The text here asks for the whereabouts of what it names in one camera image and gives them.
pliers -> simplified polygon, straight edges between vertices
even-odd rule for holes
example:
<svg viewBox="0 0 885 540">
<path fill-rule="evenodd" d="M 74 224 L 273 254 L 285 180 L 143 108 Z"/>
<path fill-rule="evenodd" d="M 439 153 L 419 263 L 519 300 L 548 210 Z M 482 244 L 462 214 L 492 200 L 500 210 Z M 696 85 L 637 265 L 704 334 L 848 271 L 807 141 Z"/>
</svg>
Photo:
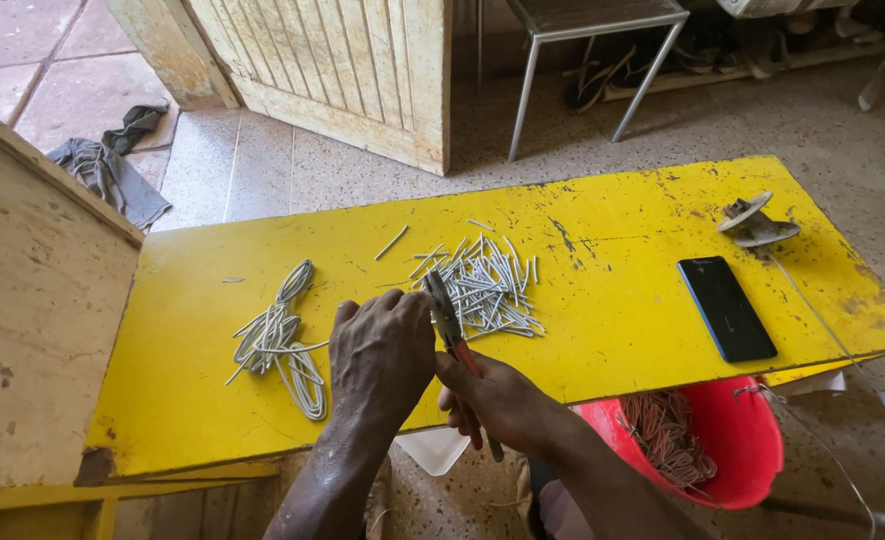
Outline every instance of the pliers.
<svg viewBox="0 0 885 540">
<path fill-rule="evenodd" d="M 455 359 L 456 362 L 464 365 L 466 369 L 469 370 L 469 373 L 473 374 L 477 379 L 482 379 L 483 372 L 473 359 L 473 353 L 470 351 L 470 346 L 466 344 L 466 338 L 463 338 L 463 331 L 459 325 L 459 318 L 456 316 L 456 308 L 452 304 L 452 299 L 449 298 L 449 292 L 446 290 L 443 278 L 440 276 L 439 272 L 434 270 L 426 274 L 423 279 L 426 291 L 433 297 L 433 300 L 436 301 L 436 306 L 432 309 L 432 313 L 433 317 L 436 319 L 436 331 L 438 332 L 439 337 L 442 338 L 442 343 L 445 345 L 445 351 L 449 353 L 449 356 Z M 468 426 L 469 439 L 472 441 L 473 448 L 482 448 L 483 435 L 479 430 L 479 419 L 476 418 L 475 411 L 473 411 L 473 408 L 458 395 L 456 396 L 456 406 L 459 408 L 462 419 Z M 489 449 L 492 451 L 492 459 L 496 462 L 502 461 L 502 444 L 488 433 L 486 434 L 486 437 L 489 441 Z"/>
</svg>

smartphone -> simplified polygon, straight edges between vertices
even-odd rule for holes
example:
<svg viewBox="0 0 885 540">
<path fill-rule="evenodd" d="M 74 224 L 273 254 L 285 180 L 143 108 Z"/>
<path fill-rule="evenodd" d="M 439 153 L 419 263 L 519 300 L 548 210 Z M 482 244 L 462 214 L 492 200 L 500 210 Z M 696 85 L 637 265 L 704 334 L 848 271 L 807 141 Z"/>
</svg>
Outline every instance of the smartphone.
<svg viewBox="0 0 885 540">
<path fill-rule="evenodd" d="M 687 258 L 677 266 L 724 361 L 762 361 L 777 354 L 760 316 L 723 257 Z"/>
</svg>

man's right hand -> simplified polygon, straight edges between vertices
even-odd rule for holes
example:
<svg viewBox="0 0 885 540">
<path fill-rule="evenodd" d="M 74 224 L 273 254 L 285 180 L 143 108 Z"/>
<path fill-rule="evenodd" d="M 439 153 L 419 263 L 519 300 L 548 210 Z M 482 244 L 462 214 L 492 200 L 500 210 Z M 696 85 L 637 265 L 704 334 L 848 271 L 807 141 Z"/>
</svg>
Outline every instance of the man's right hand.
<svg viewBox="0 0 885 540">
<path fill-rule="evenodd" d="M 553 461 L 554 449 L 564 440 L 571 442 L 572 432 L 592 430 L 513 366 L 478 352 L 472 355 L 482 378 L 473 376 L 446 352 L 436 352 L 436 376 L 444 385 L 438 406 L 449 411 L 446 423 L 461 435 L 470 433 L 453 392 L 472 407 L 488 434 L 513 450 L 541 460 Z"/>
</svg>

coiled white wire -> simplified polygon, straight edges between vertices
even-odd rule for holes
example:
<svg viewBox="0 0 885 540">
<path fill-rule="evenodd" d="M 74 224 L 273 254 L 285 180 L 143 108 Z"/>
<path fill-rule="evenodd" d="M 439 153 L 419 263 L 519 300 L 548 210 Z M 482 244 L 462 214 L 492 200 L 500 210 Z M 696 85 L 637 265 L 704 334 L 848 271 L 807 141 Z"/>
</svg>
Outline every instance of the coiled white wire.
<svg viewBox="0 0 885 540">
<path fill-rule="evenodd" d="M 308 258 L 297 264 L 286 276 L 275 295 L 275 303 L 246 323 L 233 338 L 242 337 L 233 353 L 232 361 L 239 364 L 236 372 L 225 383 L 228 385 L 244 369 L 262 375 L 275 364 L 282 383 L 292 395 L 299 410 L 310 420 L 323 420 L 327 416 L 326 393 L 323 378 L 316 369 L 309 351 L 329 345 L 329 340 L 310 347 L 292 341 L 301 320 L 289 314 L 289 301 L 306 289 L 313 275 L 313 263 Z M 286 362 L 289 375 L 280 363 L 280 355 L 289 357 Z"/>
</svg>

table surface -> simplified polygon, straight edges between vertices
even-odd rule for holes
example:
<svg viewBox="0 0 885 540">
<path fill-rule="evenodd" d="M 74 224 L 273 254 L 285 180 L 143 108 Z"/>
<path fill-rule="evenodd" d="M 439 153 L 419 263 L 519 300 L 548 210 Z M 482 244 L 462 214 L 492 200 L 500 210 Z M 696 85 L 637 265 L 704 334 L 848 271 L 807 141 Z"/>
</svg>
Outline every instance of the table surface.
<svg viewBox="0 0 885 540">
<path fill-rule="evenodd" d="M 308 258 L 316 274 L 294 307 L 298 337 L 323 341 L 340 301 L 406 289 L 413 254 L 478 237 L 483 229 L 467 219 L 490 224 L 495 232 L 486 234 L 509 238 L 521 258 L 538 256 L 531 298 L 547 330 L 544 338 L 494 334 L 470 345 L 564 403 L 839 362 L 842 350 L 779 268 L 716 231 L 722 205 L 764 190 L 775 193 L 768 215 L 802 227 L 778 244 L 780 262 L 857 358 L 885 355 L 885 286 L 773 156 L 154 232 L 139 256 L 79 482 L 312 445 L 325 423 L 303 416 L 279 374 L 244 372 L 224 385 L 236 367 L 233 333 Z M 720 358 L 676 268 L 716 255 L 745 289 L 775 358 Z M 328 379 L 327 350 L 312 356 Z M 445 423 L 439 388 L 434 380 L 403 430 Z"/>
</svg>

